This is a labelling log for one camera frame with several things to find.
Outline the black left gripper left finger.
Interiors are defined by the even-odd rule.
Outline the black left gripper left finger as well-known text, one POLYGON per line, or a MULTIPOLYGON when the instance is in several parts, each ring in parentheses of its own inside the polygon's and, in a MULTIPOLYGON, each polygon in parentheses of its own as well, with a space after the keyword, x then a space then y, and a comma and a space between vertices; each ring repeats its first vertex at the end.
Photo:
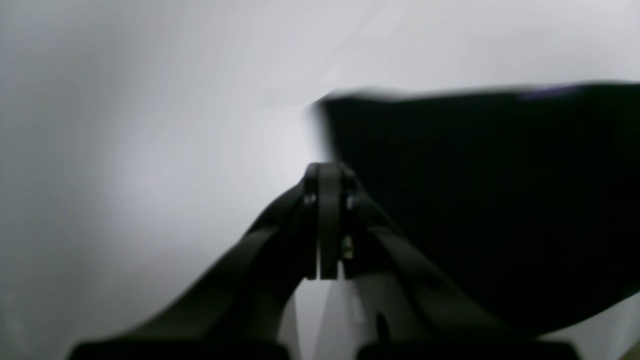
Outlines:
POLYGON ((286 305, 314 280, 322 164, 272 201, 242 238, 167 308, 121 335, 78 344, 70 360, 289 360, 286 305))

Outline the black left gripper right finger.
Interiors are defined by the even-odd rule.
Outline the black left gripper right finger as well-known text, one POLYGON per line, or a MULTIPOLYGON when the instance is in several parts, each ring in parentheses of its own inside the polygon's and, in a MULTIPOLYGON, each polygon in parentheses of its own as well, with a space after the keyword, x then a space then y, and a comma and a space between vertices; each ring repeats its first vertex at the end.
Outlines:
POLYGON ((578 360, 564 341, 544 341, 483 309, 403 232, 347 165, 341 195, 342 265, 373 335, 357 360, 578 360))

